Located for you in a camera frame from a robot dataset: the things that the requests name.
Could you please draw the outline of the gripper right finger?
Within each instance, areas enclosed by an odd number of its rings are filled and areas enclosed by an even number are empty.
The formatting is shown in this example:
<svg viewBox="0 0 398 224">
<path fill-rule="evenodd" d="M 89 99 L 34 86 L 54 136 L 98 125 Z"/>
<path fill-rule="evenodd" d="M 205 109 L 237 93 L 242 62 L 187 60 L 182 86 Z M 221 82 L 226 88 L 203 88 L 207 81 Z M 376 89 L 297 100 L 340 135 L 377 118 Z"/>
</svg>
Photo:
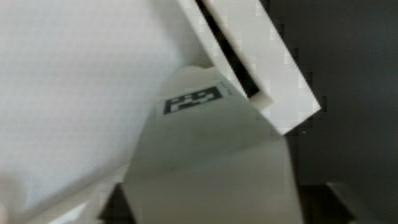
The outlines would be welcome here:
<svg viewBox="0 0 398 224">
<path fill-rule="evenodd" d="M 376 215 L 349 185 L 340 182 L 329 182 L 328 187 L 352 215 L 349 224 L 393 224 Z"/>
</svg>

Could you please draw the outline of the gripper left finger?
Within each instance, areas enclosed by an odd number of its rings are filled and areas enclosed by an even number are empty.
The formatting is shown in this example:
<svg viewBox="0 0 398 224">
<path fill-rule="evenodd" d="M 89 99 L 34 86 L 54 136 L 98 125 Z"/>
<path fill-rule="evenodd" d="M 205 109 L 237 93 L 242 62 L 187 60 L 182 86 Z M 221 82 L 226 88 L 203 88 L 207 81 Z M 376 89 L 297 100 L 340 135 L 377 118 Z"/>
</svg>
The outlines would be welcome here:
<svg viewBox="0 0 398 224">
<path fill-rule="evenodd" d="M 98 219 L 104 224 L 137 224 L 121 185 L 114 187 Z"/>
</svg>

